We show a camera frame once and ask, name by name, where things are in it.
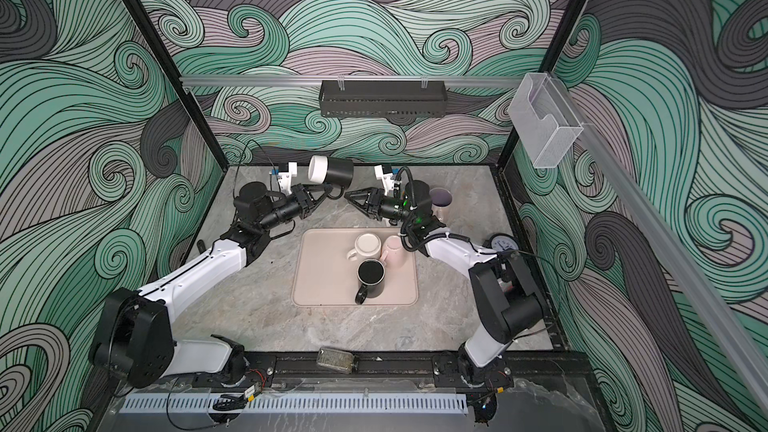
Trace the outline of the black white upside-down mug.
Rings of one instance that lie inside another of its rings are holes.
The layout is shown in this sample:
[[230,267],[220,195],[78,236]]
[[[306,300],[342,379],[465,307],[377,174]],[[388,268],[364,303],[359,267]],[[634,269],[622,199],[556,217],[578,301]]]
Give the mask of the black white upside-down mug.
[[350,159],[314,155],[308,166],[308,180],[347,189],[353,181],[354,163]]

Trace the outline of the cream upside-down mug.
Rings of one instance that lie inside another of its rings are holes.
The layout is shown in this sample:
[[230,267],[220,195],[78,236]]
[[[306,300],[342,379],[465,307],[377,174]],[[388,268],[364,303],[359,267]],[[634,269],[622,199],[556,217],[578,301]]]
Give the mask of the cream upside-down mug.
[[349,261],[378,260],[381,249],[382,241],[376,234],[364,233],[355,239],[354,246],[347,253],[346,259]]

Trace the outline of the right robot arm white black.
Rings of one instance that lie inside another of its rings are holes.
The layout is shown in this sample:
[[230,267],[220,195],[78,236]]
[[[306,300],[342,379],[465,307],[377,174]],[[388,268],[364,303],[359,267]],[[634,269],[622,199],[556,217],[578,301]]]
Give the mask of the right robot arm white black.
[[543,319],[541,291],[520,253],[483,247],[451,231],[434,214],[426,183],[416,180],[398,197],[369,187],[344,198],[371,219],[395,223],[406,251],[440,261],[468,279],[480,326],[459,349],[464,366],[488,366]]

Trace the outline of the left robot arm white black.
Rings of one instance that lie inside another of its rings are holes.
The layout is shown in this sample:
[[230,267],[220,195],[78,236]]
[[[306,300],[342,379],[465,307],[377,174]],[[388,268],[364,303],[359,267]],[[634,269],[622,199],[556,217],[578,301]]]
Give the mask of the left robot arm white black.
[[256,261],[273,241],[272,229],[310,216],[333,188],[296,184],[284,194],[258,181],[242,186],[230,227],[211,247],[162,278],[106,297],[89,362],[135,389],[188,374],[211,375],[226,386],[241,383],[248,367],[242,344],[221,335],[178,340],[172,325],[214,286]]

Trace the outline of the pink iridescent mug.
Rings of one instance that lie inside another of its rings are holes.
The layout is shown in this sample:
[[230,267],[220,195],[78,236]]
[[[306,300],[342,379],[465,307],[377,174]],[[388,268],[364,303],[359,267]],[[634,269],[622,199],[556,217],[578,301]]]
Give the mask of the pink iridescent mug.
[[448,212],[450,210],[450,206],[453,202],[452,193],[448,189],[442,187],[432,188],[429,193],[434,216],[439,221],[445,223],[447,220]]

